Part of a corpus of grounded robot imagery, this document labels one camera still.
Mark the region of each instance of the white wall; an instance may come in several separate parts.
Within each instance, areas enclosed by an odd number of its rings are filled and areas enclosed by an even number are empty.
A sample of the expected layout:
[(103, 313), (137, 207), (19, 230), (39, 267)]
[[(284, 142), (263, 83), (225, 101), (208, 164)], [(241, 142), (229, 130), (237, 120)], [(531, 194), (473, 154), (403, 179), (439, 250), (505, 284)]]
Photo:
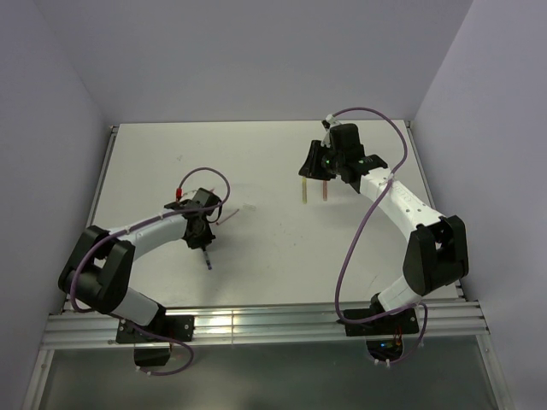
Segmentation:
[(35, 0), (112, 123), (412, 119), (471, 0)]
[(547, 402), (547, 2), (475, 0), (415, 119), (518, 408)]
[(0, 0), (0, 407), (20, 408), (108, 128), (31, 0)]

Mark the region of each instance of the purple wire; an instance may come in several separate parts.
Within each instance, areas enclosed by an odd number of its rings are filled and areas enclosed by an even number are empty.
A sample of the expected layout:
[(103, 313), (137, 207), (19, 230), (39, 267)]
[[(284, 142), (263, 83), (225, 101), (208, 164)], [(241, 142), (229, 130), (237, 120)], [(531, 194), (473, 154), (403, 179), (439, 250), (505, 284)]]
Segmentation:
[[(387, 121), (387, 123), (390, 126), (393, 127), (393, 129), (395, 130), (395, 132), (397, 133), (399, 138), (401, 138), (401, 143), (403, 144), (403, 158), (391, 170), (391, 174), (395, 175), (395, 172), (403, 165), (403, 163), (407, 160), (407, 157), (409, 156), (409, 147), (408, 147), (407, 142), (404, 139), (404, 135), (401, 132), (401, 130), (399, 129), (399, 127), (390, 118), (388, 118), (385, 114), (382, 114), (380, 111), (377, 111), (373, 108), (366, 108), (366, 107), (346, 108), (346, 109), (343, 109), (341, 111), (338, 111), (337, 113), (333, 114), (332, 116), (333, 117), (338, 117), (339, 115), (348, 113), (350, 111), (367, 111), (369, 113), (373, 113), (373, 114), (378, 115), (380, 118)], [(387, 312), (375, 314), (374, 316), (370, 316), (370, 317), (365, 318), (365, 319), (346, 319), (344, 317), (341, 309), (340, 309), (340, 291), (342, 290), (342, 283), (344, 282), (344, 275), (345, 275), (345, 273), (348, 269), (348, 265), (350, 264), (351, 256), (353, 255), (353, 252), (355, 251), (357, 242), (359, 241), (359, 237), (361, 237), (362, 231), (365, 228), (365, 225), (367, 224), (368, 220), (372, 216), (374, 210), (376, 210), (376, 208), (379, 206), (379, 204), (385, 198), (385, 196), (387, 195), (387, 193), (389, 192), (389, 190), (392, 186), (393, 186), (393, 179), (389, 179), (387, 181), (387, 184), (385, 185), (385, 189), (378, 196), (378, 198), (376, 198), (376, 200), (370, 206), (368, 211), (365, 213), (365, 216), (363, 217), (363, 219), (361, 221), (361, 224), (359, 224), (359, 227), (357, 228), (357, 232), (356, 232), (355, 236), (353, 237), (353, 240), (351, 241), (350, 248), (348, 249), (348, 252), (347, 252), (347, 254), (344, 258), (344, 263), (342, 264), (342, 268), (340, 269), (340, 274), (338, 275), (338, 282), (336, 283), (336, 291), (335, 291), (335, 294), (334, 294), (334, 308), (336, 309), (336, 314), (338, 315), (340, 320), (342, 320), (345, 323), (351, 324), (351, 325), (361, 325), (361, 324), (364, 324), (364, 323), (372, 322), (373, 320), (381, 319), (381, 318), (384, 318), (385, 316), (389, 316), (389, 315), (392, 315), (392, 314), (395, 314), (395, 313), (400, 313), (404, 310), (407, 310), (409, 308), (413, 308), (414, 306), (416, 306), (415, 304), (405, 305), (405, 306), (402, 306), (402, 307), (398, 307), (397, 309), (392, 309), (392, 310), (389, 310)], [(426, 307), (425, 303), (423, 303), (423, 302), (421, 302), (420, 305), (424, 307), (425, 314), (424, 314), (424, 324), (422, 326), (420, 336), (418, 337), (418, 342), (407, 354), (405, 354), (404, 356), (402, 356), (401, 358), (399, 358), (397, 360), (394, 360), (392, 363), (397, 363), (397, 362), (401, 361), (402, 359), (407, 358), (409, 356), (409, 354), (413, 353), (415, 351), (416, 347), (421, 343), (421, 340), (422, 340), (422, 338), (423, 338), (423, 336), (426, 332), (427, 307)]]
[(188, 350), (188, 353), (190, 353), (190, 358), (188, 359), (188, 361), (181, 367), (177, 368), (177, 369), (174, 369), (174, 370), (170, 370), (168, 372), (157, 372), (155, 370), (149, 370), (149, 369), (145, 369), (143, 367), (139, 368), (139, 370), (141, 372), (144, 372), (144, 373), (150, 373), (150, 375), (152, 376), (171, 376), (173, 374), (177, 374), (177, 373), (180, 373), (180, 372), (183, 372), (184, 370), (186, 370), (190, 365), (191, 363), (194, 361), (194, 349), (191, 348), (190, 345), (184, 343), (184, 342), (181, 342), (180, 340), (176, 340), (176, 339), (172, 339), (171, 337), (164, 337), (164, 336), (158, 336), (158, 335), (155, 335), (154, 333), (150, 333), (149, 331), (146, 331), (145, 329), (142, 329), (141, 327), (135, 325), (133, 322), (130, 322), (129, 324), (133, 329), (135, 329), (136, 331), (138, 331), (141, 335), (144, 335), (144, 336), (147, 336), (147, 337), (154, 337), (155, 339), (158, 339), (158, 340), (161, 340), (163, 342), (168, 342), (168, 343), (172, 343), (172, 344), (178, 344), (179, 346), (185, 348), (186, 350)]

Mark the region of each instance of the purple cable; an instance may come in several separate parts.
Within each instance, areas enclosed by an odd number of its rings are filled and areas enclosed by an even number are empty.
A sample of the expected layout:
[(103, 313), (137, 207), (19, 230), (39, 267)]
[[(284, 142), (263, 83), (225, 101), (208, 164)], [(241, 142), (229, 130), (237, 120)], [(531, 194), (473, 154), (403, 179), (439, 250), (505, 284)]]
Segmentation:
[(155, 370), (149, 370), (149, 369), (144, 369), (144, 368), (140, 367), (139, 370), (141, 372), (144, 372), (146, 374), (149, 373), (151, 376), (171, 376), (173, 374), (177, 374), (177, 373), (180, 373), (180, 372), (186, 370), (188, 367), (190, 367), (191, 363), (194, 361), (194, 349), (191, 348), (190, 345), (188, 345), (184, 342), (181, 342), (180, 340), (172, 339), (171, 337), (163, 337), (163, 336), (155, 335), (154, 333), (150, 333), (149, 331), (146, 331), (146, 330), (142, 329), (141, 327), (135, 325), (132, 322), (130, 322), (129, 325), (133, 329), (138, 331), (141, 335), (144, 335), (144, 336), (147, 336), (147, 337), (154, 337), (155, 339), (162, 340), (163, 342), (178, 344), (179, 346), (182, 346), (183, 348), (188, 350), (188, 353), (190, 353), (190, 358), (188, 359), (188, 361), (183, 366), (179, 367), (178, 369), (170, 370), (168, 372), (157, 372)]
[[(377, 111), (373, 108), (366, 108), (366, 107), (346, 108), (346, 109), (343, 109), (341, 111), (338, 111), (337, 113), (333, 114), (332, 116), (333, 117), (338, 117), (339, 115), (344, 114), (344, 113), (348, 113), (350, 111), (367, 111), (369, 113), (373, 113), (373, 114), (378, 115), (380, 118), (387, 121), (387, 123), (390, 126), (393, 127), (393, 129), (395, 130), (395, 132), (397, 133), (399, 138), (401, 138), (401, 143), (403, 143), (403, 158), (391, 170), (391, 174), (395, 175), (395, 172), (403, 165), (403, 163), (407, 160), (407, 157), (409, 156), (409, 147), (407, 146), (407, 142), (404, 139), (403, 133), (401, 132), (401, 130), (399, 130), (399, 127), (390, 118), (388, 118), (385, 114), (382, 114), (380, 111)], [(351, 241), (350, 248), (348, 249), (348, 252), (345, 256), (344, 263), (342, 264), (342, 268), (340, 269), (340, 274), (338, 275), (338, 282), (336, 283), (336, 291), (335, 291), (335, 294), (334, 294), (334, 308), (336, 309), (336, 314), (338, 315), (340, 320), (342, 320), (343, 322), (345, 322), (347, 324), (361, 325), (361, 324), (364, 324), (364, 323), (372, 322), (373, 320), (376, 320), (376, 319), (384, 318), (385, 316), (389, 316), (389, 315), (394, 314), (394, 313), (400, 313), (400, 312), (402, 312), (406, 309), (413, 308), (415, 306), (415, 304), (405, 305), (405, 306), (402, 306), (402, 307), (398, 307), (397, 309), (392, 309), (392, 310), (389, 310), (387, 312), (375, 314), (374, 316), (371, 316), (371, 317), (368, 317), (368, 318), (365, 318), (365, 319), (346, 319), (344, 317), (344, 315), (342, 314), (342, 311), (340, 309), (340, 291), (342, 290), (342, 283), (344, 281), (344, 275), (345, 275), (345, 273), (348, 269), (348, 265), (350, 264), (351, 256), (353, 255), (353, 252), (355, 251), (357, 242), (359, 241), (359, 237), (361, 236), (362, 231), (365, 228), (365, 225), (367, 224), (367, 222), (370, 219), (371, 215), (373, 214), (374, 210), (376, 210), (376, 208), (379, 206), (379, 203), (382, 202), (382, 200), (385, 198), (385, 196), (387, 195), (387, 193), (389, 192), (389, 190), (392, 186), (393, 186), (393, 179), (389, 179), (387, 181), (387, 184), (385, 185), (385, 189), (378, 196), (378, 198), (376, 198), (376, 200), (373, 202), (373, 204), (370, 206), (367, 213), (363, 217), (363, 219), (361, 221), (361, 224), (359, 224), (359, 227), (357, 228), (357, 232), (356, 232), (355, 236), (353, 237), (353, 240)], [(412, 352), (415, 351), (418, 344), (421, 343), (421, 340), (422, 340), (422, 338), (423, 338), (423, 336), (426, 332), (427, 307), (426, 307), (425, 303), (423, 303), (423, 302), (421, 302), (420, 305), (424, 307), (425, 315), (424, 315), (424, 324), (422, 326), (420, 336), (418, 337), (418, 342), (407, 354), (405, 354), (404, 356), (402, 356), (401, 358), (399, 358), (397, 360), (394, 360), (392, 363), (396, 363), (396, 362), (401, 361), (402, 359), (407, 358), (409, 356), (409, 354), (411, 354)]]

